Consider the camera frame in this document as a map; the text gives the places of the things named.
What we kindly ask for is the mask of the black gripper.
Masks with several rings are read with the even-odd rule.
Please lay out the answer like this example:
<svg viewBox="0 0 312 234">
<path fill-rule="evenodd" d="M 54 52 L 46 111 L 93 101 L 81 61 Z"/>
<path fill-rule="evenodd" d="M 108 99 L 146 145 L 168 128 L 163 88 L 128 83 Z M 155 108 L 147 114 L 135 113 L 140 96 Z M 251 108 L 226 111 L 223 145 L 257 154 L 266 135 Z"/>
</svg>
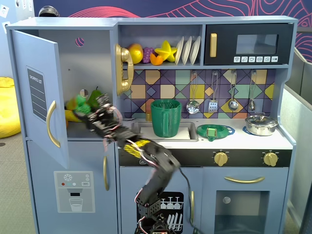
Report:
<svg viewBox="0 0 312 234">
<path fill-rule="evenodd" d="M 74 110 L 74 115 L 103 139 L 123 140 L 122 134 L 118 132 L 122 117 L 117 108 L 111 105 L 109 96 L 101 94 L 96 97 L 95 106 L 87 114 Z"/>
</svg>

